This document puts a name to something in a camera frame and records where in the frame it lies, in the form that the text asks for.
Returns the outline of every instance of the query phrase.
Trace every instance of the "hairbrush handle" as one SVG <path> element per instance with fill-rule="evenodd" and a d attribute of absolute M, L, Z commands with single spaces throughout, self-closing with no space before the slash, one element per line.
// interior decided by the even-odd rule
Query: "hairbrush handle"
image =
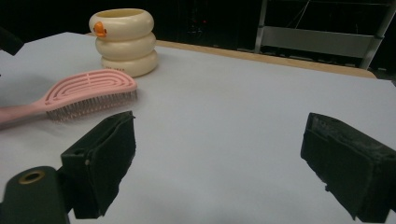
<path fill-rule="evenodd" d="M 45 111 L 41 101 L 29 105 L 14 105 L 0 108 L 0 123 L 20 119 Z"/>

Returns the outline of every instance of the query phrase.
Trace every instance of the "cream stacking toy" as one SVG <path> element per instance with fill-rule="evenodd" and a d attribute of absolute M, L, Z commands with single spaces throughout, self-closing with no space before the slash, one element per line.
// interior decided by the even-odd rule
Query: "cream stacking toy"
<path fill-rule="evenodd" d="M 90 18 L 97 36 L 95 46 L 102 66 L 138 77 L 153 70 L 158 62 L 154 19 L 143 9 L 120 8 L 101 11 Z"/>

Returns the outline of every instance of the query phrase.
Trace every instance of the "pink hairbrush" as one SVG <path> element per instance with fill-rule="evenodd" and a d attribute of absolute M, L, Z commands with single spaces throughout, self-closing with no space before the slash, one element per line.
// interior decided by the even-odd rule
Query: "pink hairbrush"
<path fill-rule="evenodd" d="M 134 80 L 117 70 L 100 69 L 58 81 L 39 100 L 29 105 L 0 108 L 0 123 L 47 112 L 52 120 L 64 121 L 136 99 Z"/>

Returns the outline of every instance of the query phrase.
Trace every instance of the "wooden table edge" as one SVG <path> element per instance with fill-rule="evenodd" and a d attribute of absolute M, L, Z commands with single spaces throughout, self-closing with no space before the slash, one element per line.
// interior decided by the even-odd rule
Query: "wooden table edge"
<path fill-rule="evenodd" d="M 243 52 L 243 51 L 236 51 L 229 49 L 215 49 L 210 47 L 182 44 L 182 43 L 162 41 L 162 40 L 157 40 L 157 46 L 173 48 L 173 49 L 192 50 L 203 53 L 216 54 L 225 57 L 251 60 L 261 63 L 273 63 L 273 64 L 286 65 L 291 67 L 299 67 L 299 68 L 305 68 L 305 69 L 316 70 L 321 72 L 349 75 L 353 77 L 376 78 L 376 76 L 370 71 L 361 68 L 346 67 L 346 66 L 340 66 L 334 64 L 314 63 L 314 62 L 307 62 L 307 61 L 301 61 L 295 59 L 279 58 L 275 56 Z"/>

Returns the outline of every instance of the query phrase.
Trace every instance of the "stacked rings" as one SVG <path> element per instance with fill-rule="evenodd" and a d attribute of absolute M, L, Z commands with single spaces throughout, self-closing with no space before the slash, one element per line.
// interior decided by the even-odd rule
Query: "stacked rings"
<path fill-rule="evenodd" d="M 111 9 L 95 13 L 90 29 L 97 36 L 95 46 L 102 55 L 102 66 L 131 77 L 149 73 L 158 63 L 154 19 L 137 8 Z"/>

